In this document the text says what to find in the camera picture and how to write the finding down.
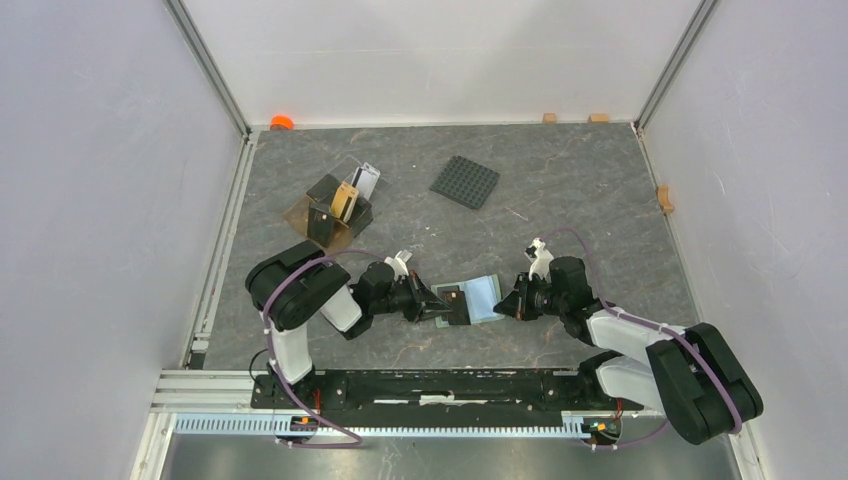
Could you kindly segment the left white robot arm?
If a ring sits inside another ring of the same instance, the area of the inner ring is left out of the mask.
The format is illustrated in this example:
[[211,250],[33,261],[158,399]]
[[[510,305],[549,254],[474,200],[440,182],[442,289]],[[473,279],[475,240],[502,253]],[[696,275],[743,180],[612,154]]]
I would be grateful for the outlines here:
[[313,397],[307,329],[313,316],[352,340],[370,329],[376,316],[399,314],[417,323],[452,312],[408,266],[410,258],[402,250],[375,259],[353,281],[335,257],[306,240],[249,272],[245,288],[269,339],[269,366],[278,377],[275,392],[281,400],[297,408]]

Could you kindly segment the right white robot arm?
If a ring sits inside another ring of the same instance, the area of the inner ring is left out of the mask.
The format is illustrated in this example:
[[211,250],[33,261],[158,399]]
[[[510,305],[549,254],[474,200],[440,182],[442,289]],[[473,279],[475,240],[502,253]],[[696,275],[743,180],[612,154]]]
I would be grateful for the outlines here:
[[630,400],[662,414],[693,445],[764,412],[760,392],[715,326],[636,319],[593,293],[580,258],[549,261],[545,276],[519,274],[494,310],[521,321],[555,316],[570,336],[600,349],[579,366],[578,396],[591,408]]

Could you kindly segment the green card holder wallet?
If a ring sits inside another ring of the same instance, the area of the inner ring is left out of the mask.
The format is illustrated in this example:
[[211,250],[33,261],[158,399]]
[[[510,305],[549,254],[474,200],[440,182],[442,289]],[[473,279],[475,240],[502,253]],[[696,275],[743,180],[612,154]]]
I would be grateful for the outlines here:
[[477,277],[466,281],[435,284],[432,286],[432,289],[436,293],[437,287],[446,285],[458,285],[465,293],[471,319],[470,325],[493,322],[505,318],[505,315],[497,314],[493,311],[493,307],[503,299],[500,280],[497,274]]

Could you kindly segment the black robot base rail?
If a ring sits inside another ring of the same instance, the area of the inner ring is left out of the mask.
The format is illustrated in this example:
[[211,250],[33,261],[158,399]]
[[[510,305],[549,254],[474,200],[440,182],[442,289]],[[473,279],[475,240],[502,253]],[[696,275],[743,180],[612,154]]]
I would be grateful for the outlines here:
[[564,411],[640,409],[543,368],[317,371],[293,387],[331,422],[354,427],[554,427]]

